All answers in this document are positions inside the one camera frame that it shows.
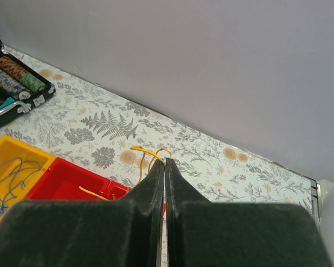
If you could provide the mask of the red double plastic bin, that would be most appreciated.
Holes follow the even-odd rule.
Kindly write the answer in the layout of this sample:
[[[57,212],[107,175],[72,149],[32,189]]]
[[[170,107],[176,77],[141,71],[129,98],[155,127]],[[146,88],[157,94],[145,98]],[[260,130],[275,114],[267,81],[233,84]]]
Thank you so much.
[[[112,179],[57,158],[24,200],[118,200],[131,189]]]

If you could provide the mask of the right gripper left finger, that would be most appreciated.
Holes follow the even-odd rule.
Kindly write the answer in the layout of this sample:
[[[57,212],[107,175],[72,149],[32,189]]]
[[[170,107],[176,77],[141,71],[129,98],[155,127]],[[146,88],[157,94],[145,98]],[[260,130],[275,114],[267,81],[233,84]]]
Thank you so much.
[[[160,266],[164,164],[114,201],[23,200],[0,223],[0,266]]]

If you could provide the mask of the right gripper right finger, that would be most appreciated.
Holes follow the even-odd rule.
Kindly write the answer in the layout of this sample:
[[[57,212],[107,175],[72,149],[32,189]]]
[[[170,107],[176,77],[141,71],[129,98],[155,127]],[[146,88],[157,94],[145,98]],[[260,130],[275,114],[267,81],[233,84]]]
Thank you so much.
[[[211,202],[165,167],[170,266],[331,266],[314,219],[295,204]]]

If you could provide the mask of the yellow plastic bin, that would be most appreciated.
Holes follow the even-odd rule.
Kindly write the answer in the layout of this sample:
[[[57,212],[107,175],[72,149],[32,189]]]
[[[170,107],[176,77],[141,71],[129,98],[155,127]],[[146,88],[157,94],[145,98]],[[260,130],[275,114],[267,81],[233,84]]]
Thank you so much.
[[[56,156],[4,135],[0,138],[0,222],[55,161]]]

